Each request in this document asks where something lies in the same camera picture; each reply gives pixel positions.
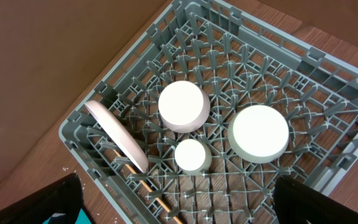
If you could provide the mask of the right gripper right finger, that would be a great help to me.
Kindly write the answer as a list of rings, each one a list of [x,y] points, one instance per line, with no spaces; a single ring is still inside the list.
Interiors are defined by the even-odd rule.
[[[292,179],[280,176],[273,191],[279,224],[358,224],[358,213]]]

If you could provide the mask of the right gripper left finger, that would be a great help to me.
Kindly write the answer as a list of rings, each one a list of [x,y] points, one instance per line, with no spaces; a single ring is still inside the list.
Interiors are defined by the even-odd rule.
[[[82,205],[80,178],[69,174],[0,210],[0,224],[75,223]]]

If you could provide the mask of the wooden chopstick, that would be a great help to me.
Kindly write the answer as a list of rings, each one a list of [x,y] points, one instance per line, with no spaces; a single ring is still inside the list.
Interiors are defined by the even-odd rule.
[[[118,159],[122,159],[124,157],[122,157],[120,155],[120,153],[117,150],[113,150],[114,153],[116,154],[116,158]],[[137,171],[129,164],[126,164],[126,167],[130,170],[130,172],[132,173],[132,176],[137,175]],[[156,193],[156,191],[153,191],[151,189],[151,187],[148,185],[148,183],[145,180],[140,179],[140,183],[146,188],[146,190],[149,192],[149,195],[152,193]],[[168,205],[159,197],[156,196],[155,199],[157,200],[157,202],[163,207],[163,209],[167,212],[170,213],[172,212],[172,210],[168,207]],[[178,224],[183,224],[183,222],[177,217],[177,216],[173,216],[172,217]]]

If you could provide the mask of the white saucer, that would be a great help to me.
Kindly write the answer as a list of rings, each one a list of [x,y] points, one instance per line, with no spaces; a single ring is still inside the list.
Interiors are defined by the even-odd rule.
[[[264,164],[279,158],[290,140],[284,116],[265,105],[248,106],[229,122],[227,138],[242,159]]]

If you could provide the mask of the large white plate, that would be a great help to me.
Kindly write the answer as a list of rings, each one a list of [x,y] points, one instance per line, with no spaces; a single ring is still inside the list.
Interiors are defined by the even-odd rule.
[[[148,158],[121,122],[98,101],[87,101],[85,107],[118,148],[141,172],[146,173],[149,165]]]

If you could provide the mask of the white cup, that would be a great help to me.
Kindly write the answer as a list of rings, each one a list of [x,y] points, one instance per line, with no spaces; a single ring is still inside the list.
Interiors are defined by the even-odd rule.
[[[210,148],[195,139],[181,141],[175,148],[174,158],[177,165],[189,175],[207,171],[212,163]]]

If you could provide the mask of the white bowl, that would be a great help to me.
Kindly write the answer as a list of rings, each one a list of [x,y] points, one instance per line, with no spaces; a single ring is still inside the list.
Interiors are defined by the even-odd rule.
[[[208,95],[189,81],[169,84],[158,98],[163,124],[176,133],[190,133],[202,127],[210,108]]]

